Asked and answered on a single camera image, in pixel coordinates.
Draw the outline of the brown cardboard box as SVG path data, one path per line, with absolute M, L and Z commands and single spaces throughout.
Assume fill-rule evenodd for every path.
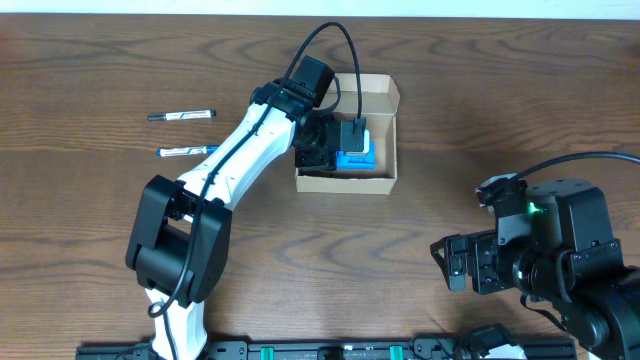
M 400 94 L 387 74 L 361 76 L 362 115 L 375 144 L 373 170 L 302 171 L 295 173 L 299 193 L 388 195 L 398 178 L 396 115 Z

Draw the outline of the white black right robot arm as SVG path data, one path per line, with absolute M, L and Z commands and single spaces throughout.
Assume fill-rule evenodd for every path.
M 476 195 L 494 228 L 430 247 L 448 289 L 517 289 L 523 303 L 550 302 L 549 320 L 597 358 L 638 358 L 639 270 L 624 263 L 601 189 L 583 179 L 528 185 L 501 176 Z

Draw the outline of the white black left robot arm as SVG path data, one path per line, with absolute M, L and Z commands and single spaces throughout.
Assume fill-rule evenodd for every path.
M 255 89 L 240 125 L 205 161 L 144 187 L 125 262 L 150 300 L 150 358 L 204 356 L 204 302 L 227 262 L 232 212 L 273 160 L 293 148 L 297 169 L 334 171 L 339 152 L 365 148 L 364 120 L 341 122 L 321 106 L 338 84 L 328 65 L 304 57 L 292 78 Z

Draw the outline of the blue plastic holder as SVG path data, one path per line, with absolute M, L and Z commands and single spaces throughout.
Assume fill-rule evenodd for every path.
M 373 170 L 375 168 L 375 144 L 373 141 L 365 147 L 366 153 L 357 155 L 339 151 L 336 154 L 336 168 L 340 170 Z

